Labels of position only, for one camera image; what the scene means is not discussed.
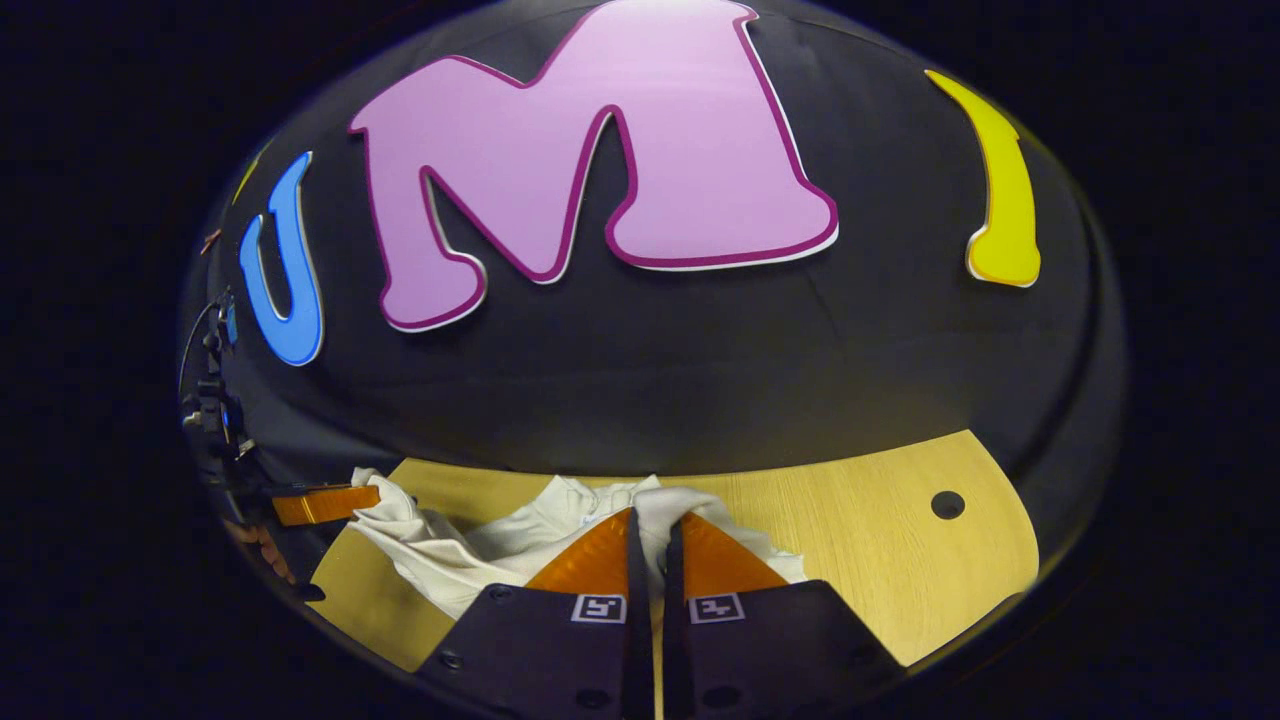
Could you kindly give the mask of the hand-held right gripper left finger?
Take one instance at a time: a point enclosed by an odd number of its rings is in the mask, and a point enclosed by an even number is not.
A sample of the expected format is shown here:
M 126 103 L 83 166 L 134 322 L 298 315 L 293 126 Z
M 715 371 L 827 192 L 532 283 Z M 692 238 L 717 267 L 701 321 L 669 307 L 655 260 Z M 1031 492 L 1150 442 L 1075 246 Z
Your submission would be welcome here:
M 415 676 L 471 720 L 654 720 L 646 564 L 632 509 L 522 585 L 486 585 Z

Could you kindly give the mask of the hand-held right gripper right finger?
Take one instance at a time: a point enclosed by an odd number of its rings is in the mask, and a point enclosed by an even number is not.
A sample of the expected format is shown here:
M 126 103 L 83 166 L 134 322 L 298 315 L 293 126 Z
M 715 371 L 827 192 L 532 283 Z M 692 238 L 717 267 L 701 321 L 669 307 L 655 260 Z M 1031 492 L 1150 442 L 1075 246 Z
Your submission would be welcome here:
M 666 720 L 856 720 L 908 678 L 829 583 L 785 580 L 700 515 L 666 562 Z

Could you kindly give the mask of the white long-sleeved garment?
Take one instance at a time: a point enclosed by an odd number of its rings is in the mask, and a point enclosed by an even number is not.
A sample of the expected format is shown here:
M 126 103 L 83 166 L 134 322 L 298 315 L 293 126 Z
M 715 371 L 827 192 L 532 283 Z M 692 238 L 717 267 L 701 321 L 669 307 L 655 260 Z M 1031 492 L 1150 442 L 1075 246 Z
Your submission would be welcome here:
M 631 507 L 639 510 L 648 589 L 654 600 L 666 589 L 669 525 L 687 512 L 724 532 L 787 583 L 806 580 L 803 556 L 776 548 L 763 532 L 737 525 L 719 497 L 663 486 L 654 475 L 600 487 L 557 475 L 530 503 L 468 533 L 458 532 L 443 514 L 420 509 L 401 486 L 371 468 L 356 469 L 351 484 L 378 489 L 379 501 L 356 510 L 349 527 L 385 552 L 420 594 L 453 619 L 462 616 L 484 587 L 526 585 L 588 530 Z

